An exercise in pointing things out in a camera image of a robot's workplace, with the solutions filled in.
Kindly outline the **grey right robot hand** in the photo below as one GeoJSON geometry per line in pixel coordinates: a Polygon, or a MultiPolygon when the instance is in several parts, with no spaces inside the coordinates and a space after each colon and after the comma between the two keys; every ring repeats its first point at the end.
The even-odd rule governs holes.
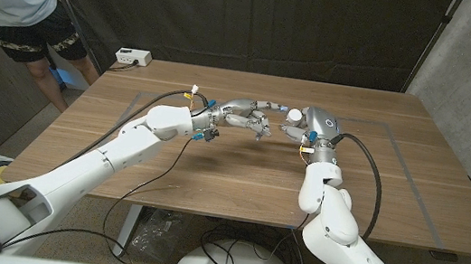
{"type": "Polygon", "coordinates": [[[330,112],[318,107],[292,108],[280,125],[282,132],[294,142],[304,144],[318,138],[331,140],[339,135],[337,119],[330,112]]]}

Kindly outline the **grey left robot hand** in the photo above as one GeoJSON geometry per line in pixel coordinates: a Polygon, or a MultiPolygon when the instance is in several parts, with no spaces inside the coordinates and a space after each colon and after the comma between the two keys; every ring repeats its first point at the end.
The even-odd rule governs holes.
{"type": "Polygon", "coordinates": [[[255,99],[232,99],[192,113],[193,130],[205,131],[216,127],[238,127],[256,133],[256,139],[271,135],[265,110],[288,112],[288,106],[255,99]]]}

